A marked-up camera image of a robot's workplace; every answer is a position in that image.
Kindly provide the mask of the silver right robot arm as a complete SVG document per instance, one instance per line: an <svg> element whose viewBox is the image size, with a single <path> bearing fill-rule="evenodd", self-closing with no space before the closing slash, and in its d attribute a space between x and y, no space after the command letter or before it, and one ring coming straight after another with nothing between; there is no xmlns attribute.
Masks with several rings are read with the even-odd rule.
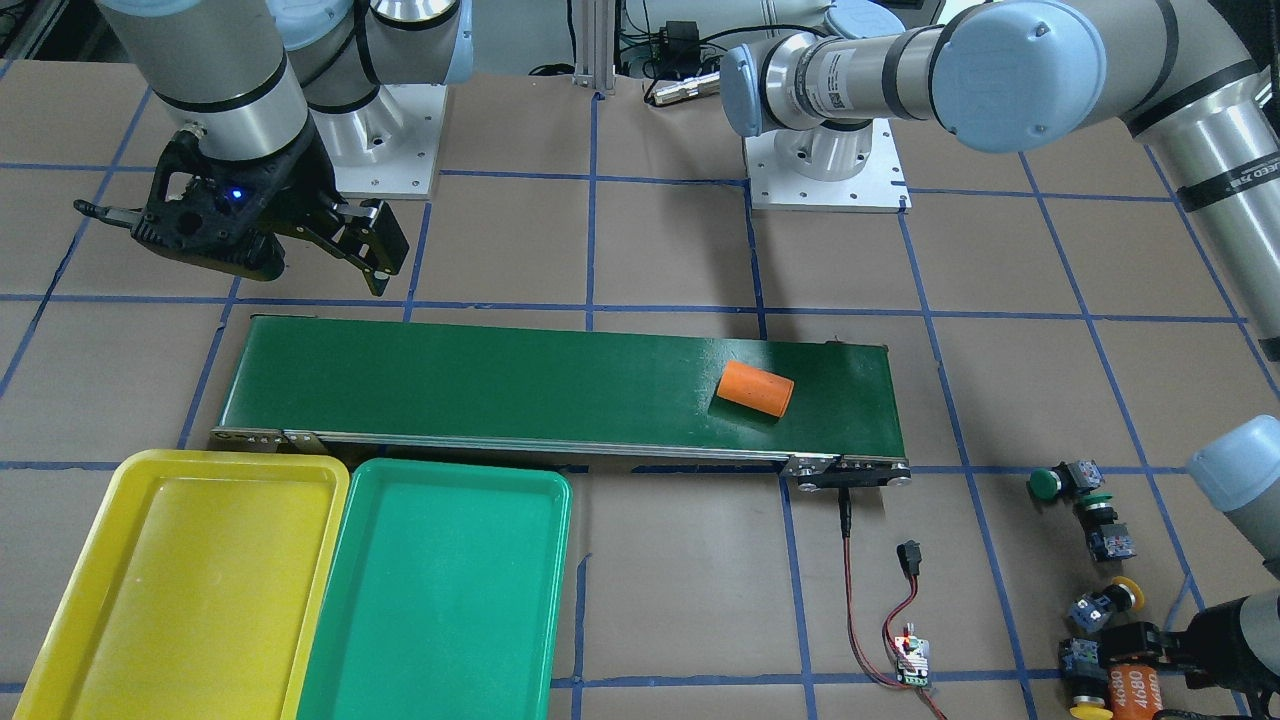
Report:
<svg viewBox="0 0 1280 720"><path fill-rule="evenodd" d="M76 210L151 252L251 281L285 268L280 237L355 266L381 296L408 240L381 199L347 199L339 167L408 156L396 86L474 72L470 1L101 1L178 128L142 206Z"/></svg>

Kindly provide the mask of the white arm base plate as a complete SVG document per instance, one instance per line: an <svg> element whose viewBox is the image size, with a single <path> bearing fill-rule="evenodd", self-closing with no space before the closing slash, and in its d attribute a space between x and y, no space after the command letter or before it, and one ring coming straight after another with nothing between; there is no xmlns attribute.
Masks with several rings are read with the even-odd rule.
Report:
<svg viewBox="0 0 1280 720"><path fill-rule="evenodd" d="M891 126L777 129L742 141L751 205L764 211L900 213L913 206Z"/></svg>
<svg viewBox="0 0 1280 720"><path fill-rule="evenodd" d="M443 85L392 85L351 113L314 110L338 191L348 199L429 200L448 99Z"/></svg>

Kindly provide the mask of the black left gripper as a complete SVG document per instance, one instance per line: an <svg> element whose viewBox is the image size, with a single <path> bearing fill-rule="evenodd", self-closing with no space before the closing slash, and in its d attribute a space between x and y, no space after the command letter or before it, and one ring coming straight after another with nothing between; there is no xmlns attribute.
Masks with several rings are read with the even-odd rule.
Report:
<svg viewBox="0 0 1280 720"><path fill-rule="evenodd" d="M1242 629L1243 603L1234 600L1206 609L1181 632L1147 621L1106 628L1100 635L1100 665L1175 669L1189 691L1254 693L1256 656Z"/></svg>

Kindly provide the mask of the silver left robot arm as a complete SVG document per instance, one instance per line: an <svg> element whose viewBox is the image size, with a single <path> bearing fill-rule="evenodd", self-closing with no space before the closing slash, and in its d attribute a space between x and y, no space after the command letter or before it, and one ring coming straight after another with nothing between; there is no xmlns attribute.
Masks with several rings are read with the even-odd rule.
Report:
<svg viewBox="0 0 1280 720"><path fill-rule="evenodd" d="M1158 156L1277 360L1275 1L997 1L943 26L865 38L799 32L731 49L742 137L860 120L933 120L980 152L1039 149L1120 120Z"/></svg>

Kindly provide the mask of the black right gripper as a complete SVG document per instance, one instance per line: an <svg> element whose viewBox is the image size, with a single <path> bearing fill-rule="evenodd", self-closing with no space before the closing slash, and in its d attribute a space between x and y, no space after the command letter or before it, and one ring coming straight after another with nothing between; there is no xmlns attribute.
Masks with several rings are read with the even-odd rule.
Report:
<svg viewBox="0 0 1280 720"><path fill-rule="evenodd" d="M76 200L83 217L131 229L163 258L251 281L284 272L287 234L315 243L360 270L381 297L410 245L392 205L381 199L339 202L330 159L314 127L265 158L225 161L202 151L192 129L163 150L145 206Z"/></svg>

